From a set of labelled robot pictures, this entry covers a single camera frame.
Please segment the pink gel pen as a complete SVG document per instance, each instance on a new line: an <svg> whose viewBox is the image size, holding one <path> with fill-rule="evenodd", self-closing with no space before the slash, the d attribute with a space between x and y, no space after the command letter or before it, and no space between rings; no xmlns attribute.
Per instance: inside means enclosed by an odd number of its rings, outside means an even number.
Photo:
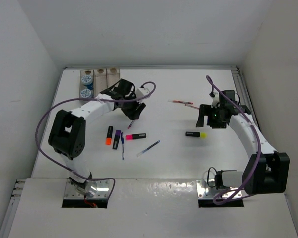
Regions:
<svg viewBox="0 0 298 238"><path fill-rule="evenodd" d="M127 129L130 129L131 126L134 124L135 121L136 121L136 120L131 121L131 123L128 125Z"/></svg>

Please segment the red gel pen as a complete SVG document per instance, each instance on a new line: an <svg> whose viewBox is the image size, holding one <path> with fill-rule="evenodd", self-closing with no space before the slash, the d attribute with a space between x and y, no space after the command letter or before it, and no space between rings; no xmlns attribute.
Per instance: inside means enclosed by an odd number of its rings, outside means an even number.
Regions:
<svg viewBox="0 0 298 238"><path fill-rule="evenodd" d="M180 101L180 100L168 100L168 102L171 102L171 103L178 103L178 104L187 104L187 105L192 105L192 104L193 104L193 102Z"/></svg>
<svg viewBox="0 0 298 238"><path fill-rule="evenodd" d="M199 107L193 106L191 104L184 104L184 106L199 110Z"/></svg>

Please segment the yellow highlighter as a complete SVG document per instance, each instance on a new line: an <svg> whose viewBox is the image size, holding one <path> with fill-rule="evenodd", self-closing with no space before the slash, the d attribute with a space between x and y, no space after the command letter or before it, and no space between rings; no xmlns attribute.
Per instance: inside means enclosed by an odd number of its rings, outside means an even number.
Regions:
<svg viewBox="0 0 298 238"><path fill-rule="evenodd" d="M207 137L207 134L204 133L204 132L185 132L185 136L188 136L188 137L196 137L196 138L206 138Z"/></svg>

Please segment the blue capped pen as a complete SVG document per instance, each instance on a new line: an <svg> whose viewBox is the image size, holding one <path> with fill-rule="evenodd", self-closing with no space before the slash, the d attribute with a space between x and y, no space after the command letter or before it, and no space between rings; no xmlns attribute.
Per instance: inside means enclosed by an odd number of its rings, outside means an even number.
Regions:
<svg viewBox="0 0 298 238"><path fill-rule="evenodd" d="M124 140L124 134L123 134L123 132L121 132L121 143L122 143L122 160L124 160L125 159L125 150L124 150L124 142L125 140Z"/></svg>

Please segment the blue refill pen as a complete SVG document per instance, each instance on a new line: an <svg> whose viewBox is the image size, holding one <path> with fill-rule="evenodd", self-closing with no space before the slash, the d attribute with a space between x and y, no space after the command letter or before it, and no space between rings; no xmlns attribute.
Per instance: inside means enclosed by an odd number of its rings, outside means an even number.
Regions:
<svg viewBox="0 0 298 238"><path fill-rule="evenodd" d="M154 144L150 145L148 148L140 151L136 156L139 157L140 155L144 154L146 151L150 150L151 148L155 147L156 145L158 145L161 141L158 140L157 142L155 142Z"/></svg>

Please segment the blue tape roll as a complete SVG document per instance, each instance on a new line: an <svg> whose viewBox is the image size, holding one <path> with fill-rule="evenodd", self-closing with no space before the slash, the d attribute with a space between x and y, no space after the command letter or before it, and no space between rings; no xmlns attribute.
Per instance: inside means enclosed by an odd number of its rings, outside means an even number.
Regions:
<svg viewBox="0 0 298 238"><path fill-rule="evenodd" d="M81 83L89 90L93 90L93 77L91 75L84 75L81 78Z"/></svg>
<svg viewBox="0 0 298 238"><path fill-rule="evenodd" d="M92 90L90 90L88 88L81 90L80 98L82 100L91 99L92 97L93 97L93 91Z"/></svg>

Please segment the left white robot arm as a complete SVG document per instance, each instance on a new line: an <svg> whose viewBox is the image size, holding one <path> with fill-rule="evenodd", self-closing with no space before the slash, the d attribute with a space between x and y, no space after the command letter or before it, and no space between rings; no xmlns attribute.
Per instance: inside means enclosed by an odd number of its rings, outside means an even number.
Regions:
<svg viewBox="0 0 298 238"><path fill-rule="evenodd" d="M82 156L87 125L117 108L130 120L136 120L146 106L143 99L149 96L150 90L145 86L135 88L133 83L120 79L101 91L93 101L71 111L60 110L56 113L48 143L69 169L71 184L86 190L92 179Z"/></svg>

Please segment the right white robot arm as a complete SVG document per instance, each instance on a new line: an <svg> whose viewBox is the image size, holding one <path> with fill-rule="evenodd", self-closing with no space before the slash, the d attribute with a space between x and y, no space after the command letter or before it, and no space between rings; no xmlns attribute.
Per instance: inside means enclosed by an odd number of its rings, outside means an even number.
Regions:
<svg viewBox="0 0 298 238"><path fill-rule="evenodd" d="M239 105L235 91L210 93L212 103L201 104L196 127L230 127L241 141L249 161L241 175L240 187L249 195L283 193L286 190L290 159L278 152L254 123L250 109Z"/></svg>

